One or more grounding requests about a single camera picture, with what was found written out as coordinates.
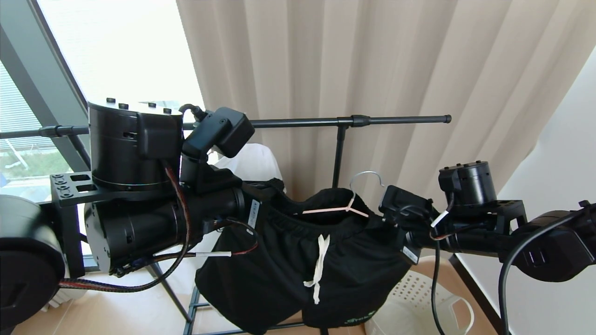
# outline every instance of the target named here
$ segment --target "curtain fold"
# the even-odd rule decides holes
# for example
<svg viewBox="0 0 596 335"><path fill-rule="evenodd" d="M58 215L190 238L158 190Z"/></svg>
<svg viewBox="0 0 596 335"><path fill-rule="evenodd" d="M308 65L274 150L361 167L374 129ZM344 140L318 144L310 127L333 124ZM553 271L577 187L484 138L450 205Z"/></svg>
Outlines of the curtain fold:
<svg viewBox="0 0 596 335"><path fill-rule="evenodd" d="M592 0L178 0L209 109L250 119L451 114L348 129L340 186L375 170L445 205L438 170L487 160L500 190L596 45ZM290 194L331 186L335 127L258 129ZM356 191L376 207L382 189Z"/></svg>

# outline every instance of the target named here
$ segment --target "robotic arm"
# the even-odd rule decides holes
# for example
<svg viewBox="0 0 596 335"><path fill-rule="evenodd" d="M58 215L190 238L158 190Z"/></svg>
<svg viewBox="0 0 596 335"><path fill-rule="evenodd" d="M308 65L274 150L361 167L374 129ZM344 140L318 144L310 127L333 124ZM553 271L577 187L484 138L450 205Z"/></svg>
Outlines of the robotic arm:
<svg viewBox="0 0 596 335"><path fill-rule="evenodd" d="M91 246L100 270L117 277L183 245L183 252L166 255L176 262L155 282L109 289L133 292L167 277L221 220L264 219L255 217L251 204L267 206L266 190L207 163L211 148L227 157L240 151L254 133L248 118L229 108L205 113L195 107L193 114L198 125L184 140L180 112L114 99L90 103L91 171L50 176L52 202L0 196L1 329L35 314L59 287L68 287L66 278L85 275L81 241ZM398 229L397 247L410 264L418 262L423 247L437 243L450 252L511 259L542 281L569 280L594 264L596 204L583 201L581 210L549 212L528 222L521 200L496 198L488 163L481 161L442 169L439 184L449 215L395 186L388 186L379 206L383 221ZM77 219L76 205L82 203L86 235ZM514 231L513 220L519 226ZM438 223L431 228L430 221Z"/></svg>

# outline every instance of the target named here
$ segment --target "white cloth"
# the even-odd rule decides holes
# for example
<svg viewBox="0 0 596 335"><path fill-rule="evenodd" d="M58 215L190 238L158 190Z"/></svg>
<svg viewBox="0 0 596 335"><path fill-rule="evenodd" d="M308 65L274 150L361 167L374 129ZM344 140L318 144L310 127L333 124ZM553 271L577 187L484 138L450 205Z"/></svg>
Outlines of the white cloth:
<svg viewBox="0 0 596 335"><path fill-rule="evenodd" d="M319 235L318 242L319 242L319 259L316 260L315 265L315 274L311 281L305 281L304 286L306 287L315 287L312 293L312 298L315 301L315 305L319 304L319 292L321 291L321 285L319 282L323 277L323 265L325 262L325 255L327 254L327 249L329 249L329 242L331 241L331 235L327 236L327 238L323 238L323 235Z"/></svg>
<svg viewBox="0 0 596 335"><path fill-rule="evenodd" d="M220 169L229 169L245 181L268 181L272 178L281 177L280 168L273 152L269 147L262 144L246 144L234 158L221 158L214 164ZM197 244L191 252L210 252L218 241L220 232L213 231L203 237L203 241ZM197 269L201 268L206 257L194 257L191 259Z"/></svg>

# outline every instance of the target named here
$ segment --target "window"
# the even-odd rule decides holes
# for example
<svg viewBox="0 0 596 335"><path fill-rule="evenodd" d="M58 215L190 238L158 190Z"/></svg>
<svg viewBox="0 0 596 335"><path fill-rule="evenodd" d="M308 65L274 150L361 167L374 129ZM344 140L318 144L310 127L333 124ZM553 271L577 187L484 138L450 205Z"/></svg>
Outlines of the window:
<svg viewBox="0 0 596 335"><path fill-rule="evenodd" d="M0 62L0 132L40 128L4 65ZM34 202L51 200L48 175L71 172L49 138L0 139L0 194Z"/></svg>
<svg viewBox="0 0 596 335"><path fill-rule="evenodd" d="M87 100L204 107L175 0L38 2Z"/></svg>

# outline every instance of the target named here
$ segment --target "black shorts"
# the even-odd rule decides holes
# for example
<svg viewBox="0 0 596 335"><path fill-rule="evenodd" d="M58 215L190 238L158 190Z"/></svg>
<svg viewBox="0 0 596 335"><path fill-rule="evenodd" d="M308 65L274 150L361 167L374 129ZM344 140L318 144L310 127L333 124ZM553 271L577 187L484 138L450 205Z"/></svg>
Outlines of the black shorts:
<svg viewBox="0 0 596 335"><path fill-rule="evenodd" d="M352 207L369 218L345 211L295 215L345 206L352 195L333 188L294 202L277 191L267 220L256 227L259 246L245 255L208 258L197 270L199 292L226 319L252 334L263 334L299 311L303 322L315 328L367 321L410 268L395 247L396 229L384 225L358 196ZM320 235L330 244L315 304L314 288L305 281L313 280ZM253 244L245 228L230 226L214 251L246 250Z"/></svg>

